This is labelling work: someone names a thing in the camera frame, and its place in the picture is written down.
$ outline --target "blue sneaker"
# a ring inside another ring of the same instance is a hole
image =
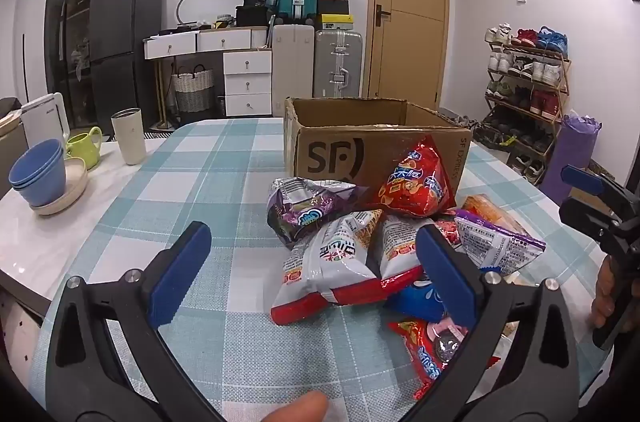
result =
[[[542,48],[542,49],[548,48],[549,40],[551,40],[554,34],[556,34],[556,32],[551,28],[548,28],[548,27],[541,28],[540,32],[538,33],[538,40],[536,41],[536,47]]]
[[[549,50],[554,50],[555,52],[560,52],[564,57],[567,57],[568,54],[568,40],[565,34],[560,34],[559,32],[554,32],[551,35],[551,38],[546,44],[546,47]]]

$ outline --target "human hand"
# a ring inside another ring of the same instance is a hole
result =
[[[591,303],[590,320],[596,328],[602,328],[607,318],[613,313],[614,301],[611,292],[615,285],[615,279],[610,266],[611,257],[607,256],[598,272],[596,281],[596,298]],[[636,279],[631,287],[631,294],[640,298],[640,279]],[[640,325],[640,305],[622,327],[622,332],[630,332]]]
[[[262,422],[322,422],[328,404],[324,393],[309,391],[291,404],[269,413]]]

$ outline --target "wooden door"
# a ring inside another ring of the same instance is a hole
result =
[[[369,3],[368,96],[406,99],[436,109],[444,71],[449,0]]]

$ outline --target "purple and white snack package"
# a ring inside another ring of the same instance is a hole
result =
[[[507,229],[464,209],[456,210],[462,250],[478,269],[498,267],[507,276],[545,252],[546,243]]]
[[[291,247],[324,221],[349,213],[359,189],[339,180],[277,178],[269,189],[267,224]]]

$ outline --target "silver screw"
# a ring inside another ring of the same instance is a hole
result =
[[[498,274],[497,272],[489,271],[484,275],[484,280],[489,285],[498,285],[498,283],[502,281],[502,278],[500,277],[500,274]]]
[[[142,271],[139,269],[131,269],[124,273],[124,281],[128,283],[135,283],[142,277]]]
[[[558,290],[560,288],[560,284],[558,283],[557,279],[548,277],[545,279],[545,287],[547,287],[549,290]]]
[[[66,286],[69,288],[76,288],[80,285],[80,276],[72,276],[66,280]]]

